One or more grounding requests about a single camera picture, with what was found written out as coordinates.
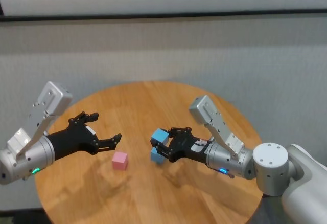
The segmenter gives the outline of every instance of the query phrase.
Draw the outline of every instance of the green led light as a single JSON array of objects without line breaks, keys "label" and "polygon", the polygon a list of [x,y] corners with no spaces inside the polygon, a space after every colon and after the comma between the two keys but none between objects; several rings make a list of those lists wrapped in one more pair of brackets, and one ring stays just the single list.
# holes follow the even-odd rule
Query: green led light
[{"label": "green led light", "polygon": [[35,174],[36,172],[40,171],[40,168],[36,168],[32,171],[32,174]]}]

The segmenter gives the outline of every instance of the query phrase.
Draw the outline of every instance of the light blue block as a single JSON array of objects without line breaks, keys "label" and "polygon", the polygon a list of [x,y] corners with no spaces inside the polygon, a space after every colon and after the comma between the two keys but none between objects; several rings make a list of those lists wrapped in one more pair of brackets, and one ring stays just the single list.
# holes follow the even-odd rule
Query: light blue block
[{"label": "light blue block", "polygon": [[159,128],[153,133],[151,138],[165,145],[168,142],[168,135],[169,134],[167,132]]},{"label": "light blue block", "polygon": [[162,164],[165,161],[165,157],[158,154],[157,150],[153,147],[151,150],[151,160],[155,161],[158,164]]}]

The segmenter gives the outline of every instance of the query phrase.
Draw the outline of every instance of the wooden tabletop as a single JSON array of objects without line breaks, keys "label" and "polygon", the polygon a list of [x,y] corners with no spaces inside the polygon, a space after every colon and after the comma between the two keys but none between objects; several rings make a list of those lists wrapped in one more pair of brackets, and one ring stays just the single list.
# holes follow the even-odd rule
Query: wooden tabletop
[{"label": "wooden tabletop", "polygon": [[156,165],[150,161],[151,135],[157,128],[191,127],[209,138],[188,109],[209,95],[230,129],[254,148],[261,141],[232,105],[215,95],[181,83],[136,82],[92,94],[68,109],[50,132],[65,129],[81,111],[98,112],[90,123],[99,139],[121,133],[116,151],[126,152],[126,171],[113,170],[114,151],[77,152],[36,174],[41,203],[54,224],[60,223],[245,223],[262,194],[255,180],[219,174],[204,164],[180,159]]}]

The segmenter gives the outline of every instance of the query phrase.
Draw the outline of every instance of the pink cube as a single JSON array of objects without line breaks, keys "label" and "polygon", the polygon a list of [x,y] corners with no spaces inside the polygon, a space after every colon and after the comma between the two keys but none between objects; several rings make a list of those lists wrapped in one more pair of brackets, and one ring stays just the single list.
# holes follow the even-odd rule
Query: pink cube
[{"label": "pink cube", "polygon": [[127,154],[123,152],[115,152],[112,158],[112,166],[114,169],[125,170],[127,168]]}]

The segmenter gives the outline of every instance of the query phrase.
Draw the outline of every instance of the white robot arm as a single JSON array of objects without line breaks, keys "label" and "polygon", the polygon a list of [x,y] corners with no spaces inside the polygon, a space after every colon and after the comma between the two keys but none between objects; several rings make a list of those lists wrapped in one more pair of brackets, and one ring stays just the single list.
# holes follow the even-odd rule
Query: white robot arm
[{"label": "white robot arm", "polygon": [[0,150],[0,184],[5,185],[30,175],[53,164],[76,151],[96,154],[115,150],[121,134],[107,140],[99,140],[87,122],[98,119],[99,114],[85,112],[69,119],[67,129],[48,134],[51,122],[63,114],[72,95],[59,83],[48,82],[43,88],[29,117]]},{"label": "white robot arm", "polygon": [[189,158],[203,162],[211,169],[231,178],[256,179],[258,188],[269,196],[282,196],[285,212],[297,224],[327,222],[327,169],[303,148],[286,148],[263,143],[253,151],[233,134],[225,124],[209,96],[196,98],[190,112],[212,137],[202,140],[192,129],[171,128],[169,146],[151,139],[159,154],[170,162]]}]

